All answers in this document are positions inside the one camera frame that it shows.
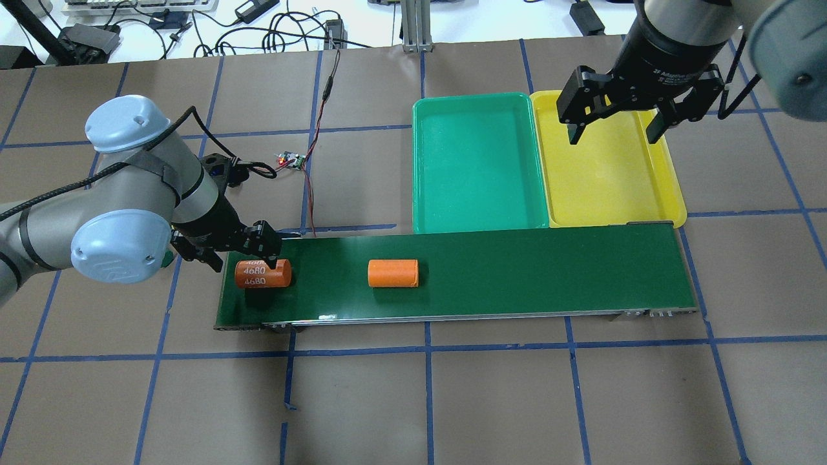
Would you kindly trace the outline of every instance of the robotic arm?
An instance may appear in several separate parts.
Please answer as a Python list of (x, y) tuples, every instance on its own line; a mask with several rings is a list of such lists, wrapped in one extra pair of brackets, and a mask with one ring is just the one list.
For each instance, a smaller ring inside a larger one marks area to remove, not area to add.
[(620, 111), (657, 108), (649, 143), (684, 120), (703, 118), (725, 85), (712, 60), (739, 25), (781, 109), (827, 121), (824, 0), (635, 0), (635, 6), (638, 17), (614, 68), (599, 74), (578, 66), (557, 100), (571, 144), (586, 125)]
[[(71, 266), (103, 282), (140, 282), (160, 269), (170, 240), (185, 260), (215, 271), (222, 267), (216, 251), (275, 266), (280, 237), (266, 221), (247, 227), (239, 220), (223, 192), (230, 160), (200, 162), (174, 131), (186, 116), (170, 125), (148, 98), (110, 100), (86, 123), (103, 156), (95, 176), (0, 205), (0, 306), (36, 273)], [(80, 185), (92, 187), (69, 192)]]

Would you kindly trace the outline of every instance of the metal post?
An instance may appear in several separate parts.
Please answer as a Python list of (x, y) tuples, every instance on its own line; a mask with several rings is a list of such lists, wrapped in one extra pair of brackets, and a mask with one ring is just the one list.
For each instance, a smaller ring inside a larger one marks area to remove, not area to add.
[(46, 26), (43, 26), (35, 13), (31, 12), (22, 0), (0, 0), (0, 3), (55, 58), (58, 65), (78, 64), (69, 50), (46, 29)]
[(406, 53), (433, 50), (431, 0), (402, 0), (402, 39)]

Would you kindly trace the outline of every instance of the orange battery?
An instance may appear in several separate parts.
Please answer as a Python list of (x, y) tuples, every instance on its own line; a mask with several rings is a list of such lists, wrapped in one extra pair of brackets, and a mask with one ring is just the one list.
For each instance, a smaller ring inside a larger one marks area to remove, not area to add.
[(275, 269), (263, 260), (242, 260), (236, 264), (236, 285), (241, 289), (287, 287), (292, 278), (293, 270), (287, 259), (278, 260)]
[(368, 261), (367, 284), (370, 287), (419, 287), (419, 261)]

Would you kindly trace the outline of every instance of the yellow tray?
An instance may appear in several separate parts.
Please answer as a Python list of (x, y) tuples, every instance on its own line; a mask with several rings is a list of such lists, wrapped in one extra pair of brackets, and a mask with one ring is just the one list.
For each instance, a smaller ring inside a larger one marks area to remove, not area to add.
[(588, 126), (570, 145), (557, 119), (559, 90), (531, 94), (552, 228), (686, 221), (666, 141), (649, 145), (654, 112), (621, 112)]

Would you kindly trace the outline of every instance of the light blue joint cap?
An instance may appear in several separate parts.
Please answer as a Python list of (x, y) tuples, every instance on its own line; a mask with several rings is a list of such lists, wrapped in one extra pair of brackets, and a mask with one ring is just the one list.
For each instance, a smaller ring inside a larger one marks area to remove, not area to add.
[(170, 236), (170, 224), (157, 213), (104, 213), (74, 234), (72, 265), (80, 274), (105, 283), (141, 282), (160, 269)]
[(113, 153), (141, 146), (158, 137), (170, 120), (141, 95), (113, 98), (86, 120), (86, 138), (96, 151)]

